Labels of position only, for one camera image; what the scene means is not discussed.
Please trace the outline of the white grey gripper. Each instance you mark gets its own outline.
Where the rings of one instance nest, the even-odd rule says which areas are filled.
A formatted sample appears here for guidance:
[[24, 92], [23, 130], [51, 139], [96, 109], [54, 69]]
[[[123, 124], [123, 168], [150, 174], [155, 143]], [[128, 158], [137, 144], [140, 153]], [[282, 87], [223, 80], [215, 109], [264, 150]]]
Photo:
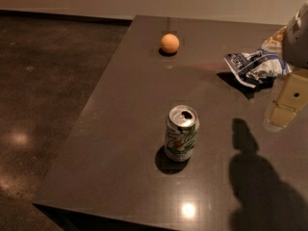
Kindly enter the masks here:
[[304, 67], [275, 80], [264, 126], [268, 131], [278, 132], [286, 128], [308, 104], [308, 1], [287, 27], [280, 28], [266, 39], [261, 48], [283, 57], [294, 67]]

